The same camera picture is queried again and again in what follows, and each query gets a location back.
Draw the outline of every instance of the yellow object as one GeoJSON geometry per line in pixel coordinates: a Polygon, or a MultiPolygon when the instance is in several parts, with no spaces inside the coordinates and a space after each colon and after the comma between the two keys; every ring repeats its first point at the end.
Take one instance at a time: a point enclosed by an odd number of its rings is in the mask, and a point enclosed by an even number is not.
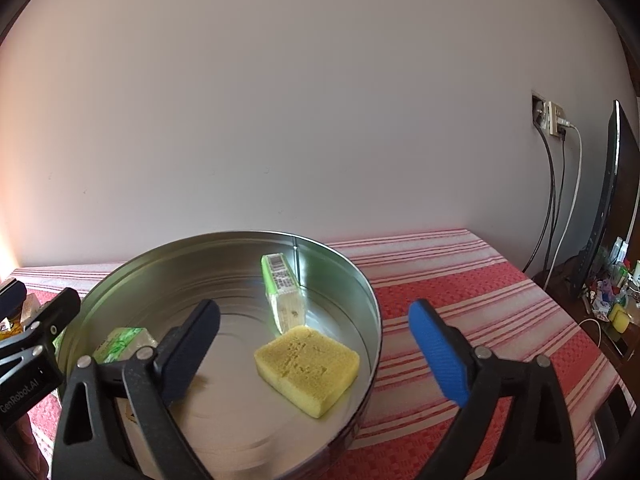
{"type": "Polygon", "coordinates": [[[625,309],[622,308],[622,305],[620,305],[619,303],[616,303],[611,310],[609,311],[609,315],[607,316],[609,318],[609,321],[613,322],[613,320],[615,319],[616,315],[619,312],[624,312],[625,309]]]}
{"type": "Polygon", "coordinates": [[[19,319],[7,319],[4,318],[0,321],[0,341],[7,339],[12,335],[18,335],[22,333],[22,326],[19,323],[19,319]]]}
{"type": "Polygon", "coordinates": [[[258,373],[312,417],[320,418],[351,386],[360,356],[306,326],[295,326],[254,352],[258,373]]]}
{"type": "Polygon", "coordinates": [[[617,332],[620,332],[622,334],[626,330],[626,327],[629,326],[630,321],[631,320],[629,319],[629,315],[624,310],[620,309],[616,313],[611,324],[617,332]]]}

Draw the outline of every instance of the table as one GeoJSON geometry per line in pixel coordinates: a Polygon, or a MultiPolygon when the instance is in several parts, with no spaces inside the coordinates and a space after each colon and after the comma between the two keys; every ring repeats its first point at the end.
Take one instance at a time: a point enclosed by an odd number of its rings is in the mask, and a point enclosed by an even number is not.
{"type": "MultiPolygon", "coordinates": [[[[457,411],[442,396],[407,323],[409,304],[427,298],[447,324],[474,345],[502,357],[549,355],[564,393],[575,438],[578,480],[600,465],[590,417],[615,384],[614,367],[572,318],[483,240],[464,229],[330,244],[373,285],[383,315],[383,347],[366,419],[351,449],[323,480],[410,480],[434,451],[457,411]]],[[[119,264],[17,269],[40,301],[65,286],[81,295],[119,264]]],[[[485,471],[506,418],[502,399],[469,478],[485,471]]],[[[30,412],[34,433],[50,457],[60,406],[53,396],[30,412]]]]}

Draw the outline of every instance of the barcode label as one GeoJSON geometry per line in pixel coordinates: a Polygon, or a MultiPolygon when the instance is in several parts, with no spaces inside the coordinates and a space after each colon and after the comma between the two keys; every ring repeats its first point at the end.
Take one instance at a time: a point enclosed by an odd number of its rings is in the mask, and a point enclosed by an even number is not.
{"type": "Polygon", "coordinates": [[[287,266],[284,264],[281,254],[272,254],[267,256],[269,259],[269,266],[273,272],[279,272],[280,270],[287,270],[287,266]]]}
{"type": "Polygon", "coordinates": [[[287,265],[284,262],[282,254],[269,254],[267,256],[267,261],[269,262],[271,275],[278,292],[296,288],[296,283],[289,275],[289,269],[287,269],[287,265]]]}

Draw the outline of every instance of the white cable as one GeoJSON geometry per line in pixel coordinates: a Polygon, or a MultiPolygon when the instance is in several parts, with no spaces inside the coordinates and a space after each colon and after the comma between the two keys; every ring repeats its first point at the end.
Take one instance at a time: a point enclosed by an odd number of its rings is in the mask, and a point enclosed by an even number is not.
{"type": "Polygon", "coordinates": [[[544,290],[546,290],[546,286],[549,284],[549,278],[551,278],[551,272],[553,272],[554,267],[556,266],[556,258],[558,257],[560,246],[562,245],[562,240],[564,240],[564,235],[566,234],[566,230],[569,228],[571,215],[574,212],[575,200],[578,198],[578,189],[580,187],[580,176],[582,175],[582,137],[580,136],[580,131],[578,131],[578,128],[576,128],[569,121],[564,120],[562,118],[558,118],[558,124],[560,124],[561,126],[565,126],[567,128],[573,128],[575,132],[578,134],[578,143],[580,147],[580,151],[578,152],[578,177],[576,178],[576,181],[575,181],[574,198],[571,200],[571,207],[569,209],[569,218],[566,219],[566,225],[564,226],[564,231],[562,231],[562,236],[560,237],[560,241],[558,242],[558,246],[556,247],[556,254],[554,254],[554,259],[551,262],[549,273],[546,276],[545,286],[543,287],[544,290]]]}
{"type": "Polygon", "coordinates": [[[600,348],[600,343],[602,343],[602,327],[598,323],[598,320],[593,319],[593,317],[588,317],[587,319],[583,319],[580,323],[578,323],[578,326],[580,326],[582,323],[586,323],[587,321],[595,321],[596,325],[598,326],[598,348],[600,348]]]}

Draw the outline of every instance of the yellow sponge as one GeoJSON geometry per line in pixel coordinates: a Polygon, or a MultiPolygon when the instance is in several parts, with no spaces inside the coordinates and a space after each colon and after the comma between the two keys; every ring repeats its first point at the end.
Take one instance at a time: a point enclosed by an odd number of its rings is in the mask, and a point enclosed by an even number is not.
{"type": "Polygon", "coordinates": [[[358,375],[360,356],[306,326],[254,352],[258,373],[303,412],[320,418],[358,375]]]}

